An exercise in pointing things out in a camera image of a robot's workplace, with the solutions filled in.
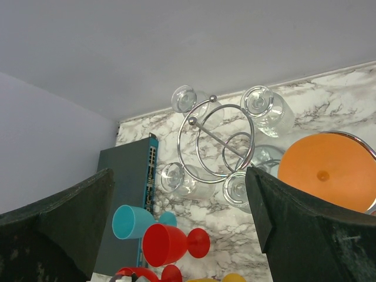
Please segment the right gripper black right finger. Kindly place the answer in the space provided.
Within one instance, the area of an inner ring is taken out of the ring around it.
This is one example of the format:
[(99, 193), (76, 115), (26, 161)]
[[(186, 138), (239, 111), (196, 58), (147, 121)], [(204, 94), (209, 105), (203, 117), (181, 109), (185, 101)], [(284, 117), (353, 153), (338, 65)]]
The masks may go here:
[(375, 217), (293, 188), (256, 167), (245, 176), (274, 281), (375, 281)]

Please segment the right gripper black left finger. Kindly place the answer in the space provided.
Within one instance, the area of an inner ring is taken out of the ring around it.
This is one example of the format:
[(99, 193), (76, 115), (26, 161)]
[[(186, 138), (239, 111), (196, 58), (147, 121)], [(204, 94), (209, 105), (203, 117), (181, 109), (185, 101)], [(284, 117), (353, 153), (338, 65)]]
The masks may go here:
[(1, 214), (1, 281), (89, 281), (114, 187), (113, 171), (103, 169)]

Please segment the blue plastic wine glass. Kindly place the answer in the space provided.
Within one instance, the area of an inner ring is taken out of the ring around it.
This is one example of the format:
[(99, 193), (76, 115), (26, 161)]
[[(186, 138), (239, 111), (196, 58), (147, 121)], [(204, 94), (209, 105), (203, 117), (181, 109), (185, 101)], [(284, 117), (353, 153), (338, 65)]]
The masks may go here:
[(166, 211), (156, 220), (146, 209), (122, 205), (113, 215), (112, 231), (121, 240), (141, 239), (146, 230), (156, 223), (176, 227), (177, 219), (172, 212)]

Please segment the dark orange wine glass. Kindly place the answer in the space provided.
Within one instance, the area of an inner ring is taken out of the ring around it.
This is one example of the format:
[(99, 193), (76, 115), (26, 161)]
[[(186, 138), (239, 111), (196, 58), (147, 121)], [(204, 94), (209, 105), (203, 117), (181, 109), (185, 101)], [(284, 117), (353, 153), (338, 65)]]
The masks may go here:
[(335, 133), (310, 135), (291, 145), (278, 179), (357, 212), (375, 205), (375, 158), (357, 141)]

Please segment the red plastic wine glass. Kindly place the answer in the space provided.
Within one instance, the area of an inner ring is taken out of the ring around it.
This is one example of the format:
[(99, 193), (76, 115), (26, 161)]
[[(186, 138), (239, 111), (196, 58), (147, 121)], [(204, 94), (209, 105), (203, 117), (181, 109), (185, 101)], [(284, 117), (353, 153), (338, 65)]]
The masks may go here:
[(152, 270), (145, 267), (123, 267), (110, 279), (110, 281), (122, 281), (123, 277), (130, 277), (131, 281), (140, 281), (141, 277), (148, 281), (183, 281), (180, 270), (174, 265), (167, 265), (162, 271), (161, 278), (158, 278)]
[(201, 228), (185, 234), (174, 226), (153, 224), (146, 230), (142, 240), (144, 257), (153, 267), (175, 263), (187, 252), (200, 259), (208, 254), (209, 249), (210, 237)]

